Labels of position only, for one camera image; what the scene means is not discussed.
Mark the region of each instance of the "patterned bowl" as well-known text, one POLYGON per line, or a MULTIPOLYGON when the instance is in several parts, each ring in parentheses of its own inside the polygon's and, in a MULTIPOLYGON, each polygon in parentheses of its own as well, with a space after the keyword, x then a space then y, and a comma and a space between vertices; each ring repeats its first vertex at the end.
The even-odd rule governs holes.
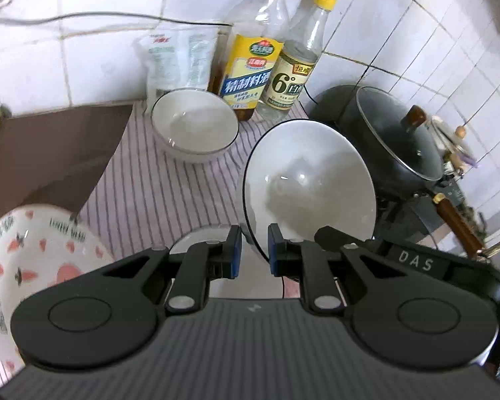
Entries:
POLYGON ((98 236, 70 212, 22 206, 0 219, 0 360, 12 372, 24 366, 9 329, 28 296, 113 262, 98 236))

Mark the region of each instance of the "yellow bottle label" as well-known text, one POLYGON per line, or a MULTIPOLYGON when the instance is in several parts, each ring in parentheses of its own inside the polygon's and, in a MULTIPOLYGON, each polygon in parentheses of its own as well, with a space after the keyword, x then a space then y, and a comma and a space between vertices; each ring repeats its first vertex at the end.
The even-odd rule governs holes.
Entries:
POLYGON ((282 47, 273 39, 238 34, 224 70, 220 97, 234 110, 255 108, 282 47))
POLYGON ((314 66, 315 63, 297 60, 282 51, 262 100, 277 110, 288 110, 300 96, 314 66))

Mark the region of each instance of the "cooking wine bottle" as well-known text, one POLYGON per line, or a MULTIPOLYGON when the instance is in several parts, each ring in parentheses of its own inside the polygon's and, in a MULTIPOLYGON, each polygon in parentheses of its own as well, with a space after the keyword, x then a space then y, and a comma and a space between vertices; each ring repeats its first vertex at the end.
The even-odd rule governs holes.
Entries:
POLYGON ((287 6, 285 0, 243 0, 225 20, 233 27, 216 87, 237 118, 248 120, 283 46, 289 23, 287 6))
POLYGON ((315 0, 313 8, 287 33, 256 107, 261 117, 280 121, 289 113, 323 51, 324 27, 335 2, 315 0))

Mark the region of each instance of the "brown liquid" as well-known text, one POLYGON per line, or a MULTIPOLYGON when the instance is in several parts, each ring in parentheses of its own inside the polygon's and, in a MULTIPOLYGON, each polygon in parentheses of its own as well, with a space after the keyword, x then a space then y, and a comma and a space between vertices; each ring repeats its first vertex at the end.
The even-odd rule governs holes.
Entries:
MULTIPOLYGON (((212 81, 209 83, 208 90, 215 95, 218 95, 220 92, 220 87, 222 84, 223 73, 222 70, 217 70, 215 76, 212 81)), ((252 118, 254 115, 255 108, 249 108, 244 110, 234 110, 233 112, 237 116, 238 121, 247 121, 252 118)))
POLYGON ((247 121, 254 115, 255 108, 249 108, 245 110, 234 110, 235 115, 239 121, 247 121))

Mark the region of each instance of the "brown countertop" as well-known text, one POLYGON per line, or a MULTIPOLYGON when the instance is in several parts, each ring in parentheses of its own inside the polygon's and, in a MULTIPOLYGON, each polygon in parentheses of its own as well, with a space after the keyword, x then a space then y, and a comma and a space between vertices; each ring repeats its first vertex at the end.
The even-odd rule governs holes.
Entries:
POLYGON ((122 137, 131 105, 82 106, 0 122, 0 217, 48 203, 78 212, 122 137))

